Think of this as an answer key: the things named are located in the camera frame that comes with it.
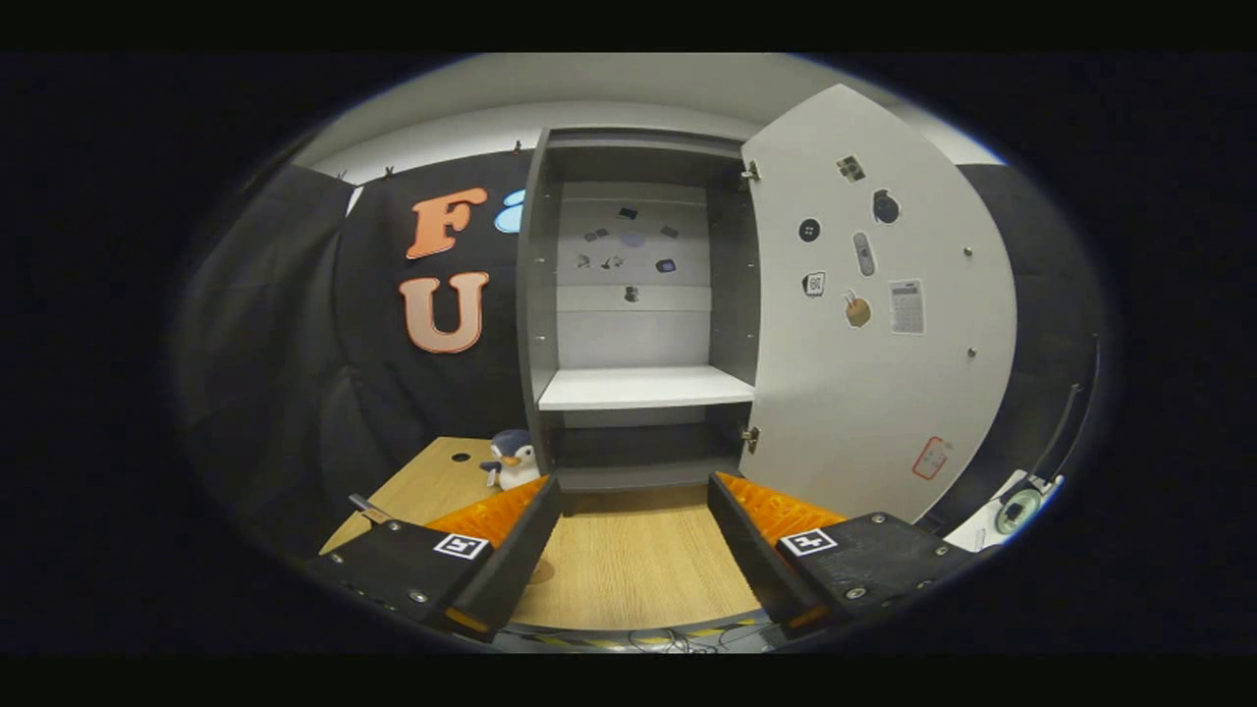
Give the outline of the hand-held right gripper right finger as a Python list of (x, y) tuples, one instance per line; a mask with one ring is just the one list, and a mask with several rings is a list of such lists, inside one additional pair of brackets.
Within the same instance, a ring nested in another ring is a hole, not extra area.
[(709, 474), (706, 496), (750, 594), (788, 639), (913, 608), (983, 559), (889, 512), (841, 517), (724, 470)]

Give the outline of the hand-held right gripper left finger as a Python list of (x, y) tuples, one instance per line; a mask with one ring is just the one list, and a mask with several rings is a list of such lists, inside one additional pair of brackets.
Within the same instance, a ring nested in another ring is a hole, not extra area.
[(368, 528), (305, 561), (305, 571), (406, 624), (490, 643), (534, 577), (561, 506), (553, 477), (426, 523), (370, 506)]

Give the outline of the white cabinet door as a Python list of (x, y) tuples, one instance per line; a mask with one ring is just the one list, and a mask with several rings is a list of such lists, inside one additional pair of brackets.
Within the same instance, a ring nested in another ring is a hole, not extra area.
[(955, 161), (848, 86), (747, 140), (760, 279), (740, 473), (843, 517), (933, 509), (1011, 382), (1017, 296)]

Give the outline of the grey cabinet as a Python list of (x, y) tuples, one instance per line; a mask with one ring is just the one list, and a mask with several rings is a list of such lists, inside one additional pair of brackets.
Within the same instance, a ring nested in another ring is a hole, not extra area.
[(542, 411), (562, 369), (710, 365), (754, 386), (760, 255), (740, 142), (641, 127), (546, 130), (522, 208), (518, 335), (528, 428), (569, 494), (740, 474), (750, 403)]

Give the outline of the penguin plush toy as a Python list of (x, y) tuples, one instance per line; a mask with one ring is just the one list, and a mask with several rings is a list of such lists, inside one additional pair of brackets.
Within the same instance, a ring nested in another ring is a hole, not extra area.
[(489, 449), (491, 460), (480, 463), (486, 474), (486, 487), (512, 491), (541, 478), (542, 470), (529, 430), (499, 431), (490, 439)]

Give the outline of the round grey reel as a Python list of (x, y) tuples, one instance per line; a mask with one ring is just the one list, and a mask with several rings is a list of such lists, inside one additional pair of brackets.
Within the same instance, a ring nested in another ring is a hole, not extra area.
[(993, 520), (994, 531), (1001, 536), (1012, 537), (1042, 509), (1045, 494), (1033, 486), (1024, 486), (1001, 494), (997, 501), (998, 507)]

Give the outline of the black backdrop cloth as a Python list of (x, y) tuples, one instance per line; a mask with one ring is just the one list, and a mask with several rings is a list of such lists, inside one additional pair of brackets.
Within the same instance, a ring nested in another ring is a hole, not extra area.
[[(535, 152), (430, 164), (363, 187), (289, 165), (194, 268), (171, 338), (180, 429), (207, 491), (266, 547), (317, 555), (349, 517), (351, 494), (378, 489), (440, 438), (529, 430), (517, 315)], [(1117, 335), (1057, 205), (1014, 167), (957, 169), (1009, 252), (1017, 342), (979, 452), (915, 521), (940, 533), (1014, 470), (1067, 478)]]

